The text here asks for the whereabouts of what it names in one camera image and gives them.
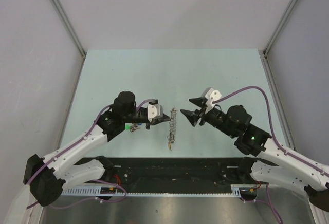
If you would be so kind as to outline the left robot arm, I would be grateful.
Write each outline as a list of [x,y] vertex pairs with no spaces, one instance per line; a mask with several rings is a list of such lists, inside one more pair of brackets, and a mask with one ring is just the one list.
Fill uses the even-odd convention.
[[77,139],[43,157],[37,154],[31,156],[27,160],[23,183],[30,187],[36,202],[46,207],[66,189],[89,181],[111,181],[115,169],[106,157],[98,156],[81,165],[77,163],[88,152],[124,132],[128,123],[145,124],[146,128],[150,128],[170,121],[157,99],[147,99],[144,103],[147,107],[137,105],[135,95],[123,91],[112,104],[98,113],[91,127]]

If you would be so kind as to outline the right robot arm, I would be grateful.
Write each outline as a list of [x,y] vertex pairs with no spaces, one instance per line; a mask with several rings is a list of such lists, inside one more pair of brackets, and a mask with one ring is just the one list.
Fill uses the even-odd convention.
[[315,162],[275,140],[274,135],[251,124],[243,106],[231,106],[226,113],[204,97],[189,100],[200,107],[181,113],[192,126],[210,124],[230,138],[246,156],[237,170],[242,183],[275,184],[306,196],[317,208],[328,211],[328,165]]

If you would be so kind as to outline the steel disc with key rings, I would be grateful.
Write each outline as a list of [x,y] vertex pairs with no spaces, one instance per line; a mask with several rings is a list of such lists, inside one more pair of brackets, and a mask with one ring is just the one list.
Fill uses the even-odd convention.
[[177,127],[177,109],[173,107],[170,111],[170,121],[169,121],[169,133],[167,136],[168,145],[171,146],[175,142],[176,138],[176,127]]

